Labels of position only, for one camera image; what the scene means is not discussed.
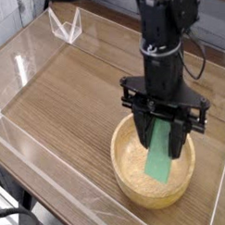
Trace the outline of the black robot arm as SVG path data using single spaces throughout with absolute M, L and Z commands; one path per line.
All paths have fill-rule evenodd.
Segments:
M 182 36 L 192 34 L 198 21 L 199 0 L 135 0 L 140 10 L 142 37 L 139 48 L 144 75 L 119 81 L 122 104 L 133 113 L 143 147 L 150 146 L 157 119 L 169 124 L 167 153 L 181 156 L 191 131 L 204 132 L 209 101 L 184 80 Z

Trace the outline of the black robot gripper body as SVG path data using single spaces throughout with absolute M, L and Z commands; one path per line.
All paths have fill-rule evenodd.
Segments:
M 154 118 L 169 123 L 185 121 L 187 134 L 204 132 L 209 101 L 187 86 L 183 78 L 183 47 L 159 49 L 141 46 L 144 75 L 124 77 L 119 81 L 124 92 L 122 104 L 131 109 L 139 107 Z

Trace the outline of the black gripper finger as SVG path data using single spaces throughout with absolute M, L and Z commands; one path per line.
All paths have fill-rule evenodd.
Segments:
M 148 149 L 152 139 L 155 118 L 139 107 L 135 107 L 132 112 L 140 142 L 145 149 Z
M 173 160 L 181 156 L 181 148 L 186 141 L 187 131 L 185 121 L 182 119 L 175 119 L 170 124 L 169 132 L 169 155 Z

